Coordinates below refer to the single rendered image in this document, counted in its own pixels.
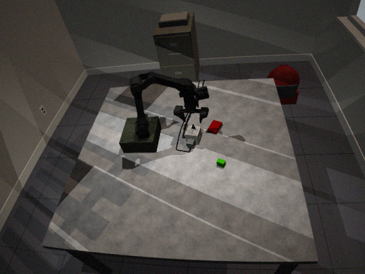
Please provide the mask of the small green block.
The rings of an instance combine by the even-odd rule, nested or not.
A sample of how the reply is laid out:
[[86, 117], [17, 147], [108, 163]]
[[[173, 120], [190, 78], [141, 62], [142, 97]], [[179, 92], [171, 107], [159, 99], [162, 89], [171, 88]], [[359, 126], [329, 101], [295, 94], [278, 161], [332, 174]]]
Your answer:
[[225, 160], [223, 160], [223, 159], [217, 160], [217, 166], [224, 168], [225, 164], [226, 164]]

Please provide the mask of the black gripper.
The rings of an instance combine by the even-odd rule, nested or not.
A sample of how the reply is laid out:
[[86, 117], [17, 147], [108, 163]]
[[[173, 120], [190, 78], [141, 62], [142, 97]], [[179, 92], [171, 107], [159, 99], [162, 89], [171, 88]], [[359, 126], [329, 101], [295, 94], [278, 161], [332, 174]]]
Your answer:
[[196, 103], [192, 103], [192, 104], [185, 104], [184, 103], [184, 107], [181, 105], [176, 105], [175, 109], [174, 109], [174, 115], [180, 117], [180, 119], [182, 119], [184, 122], [186, 122], [184, 113], [199, 113], [200, 117], [200, 123], [202, 121], [203, 118], [207, 118], [208, 113], [209, 113], [209, 108], [208, 107], [201, 107], [201, 109], [196, 109]]

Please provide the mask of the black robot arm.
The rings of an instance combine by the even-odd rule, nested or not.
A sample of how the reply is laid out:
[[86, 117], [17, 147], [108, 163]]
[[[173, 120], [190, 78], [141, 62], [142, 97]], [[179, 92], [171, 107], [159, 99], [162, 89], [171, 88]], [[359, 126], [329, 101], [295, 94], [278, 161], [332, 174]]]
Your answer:
[[[142, 82], [142, 80], [145, 81]], [[179, 96], [180, 98], [184, 98], [185, 104], [192, 104], [195, 102], [198, 108], [198, 100], [209, 98], [207, 86], [196, 88], [195, 84], [193, 84], [188, 78], [172, 78], [155, 72], [144, 73], [131, 77], [130, 90], [135, 98], [138, 114], [137, 121], [135, 123], [135, 134], [138, 137], [138, 141], [149, 140], [148, 114], [145, 114], [143, 111], [142, 91], [153, 83], [179, 90]], [[194, 98], [194, 96], [196, 96], [196, 98]]]

